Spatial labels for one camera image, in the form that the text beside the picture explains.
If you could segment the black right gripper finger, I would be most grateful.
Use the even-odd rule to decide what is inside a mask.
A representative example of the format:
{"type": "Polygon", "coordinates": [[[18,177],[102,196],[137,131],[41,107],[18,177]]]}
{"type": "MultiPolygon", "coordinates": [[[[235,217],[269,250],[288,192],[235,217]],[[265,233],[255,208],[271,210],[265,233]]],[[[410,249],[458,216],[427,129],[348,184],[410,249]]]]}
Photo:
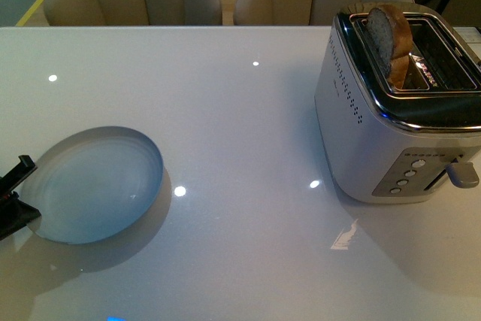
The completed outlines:
{"type": "Polygon", "coordinates": [[[1,239],[26,227],[41,216],[41,212],[19,199],[17,192],[1,198],[1,239]]]}

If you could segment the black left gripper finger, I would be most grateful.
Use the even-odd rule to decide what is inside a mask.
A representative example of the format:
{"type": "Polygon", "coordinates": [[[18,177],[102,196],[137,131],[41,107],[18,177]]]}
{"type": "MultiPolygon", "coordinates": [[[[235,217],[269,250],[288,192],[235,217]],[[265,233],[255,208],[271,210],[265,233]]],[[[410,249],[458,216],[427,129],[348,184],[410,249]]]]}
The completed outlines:
{"type": "Polygon", "coordinates": [[[36,164],[29,155],[21,155],[19,160],[19,163],[1,178],[1,197],[10,195],[17,186],[36,170],[36,164]]]}

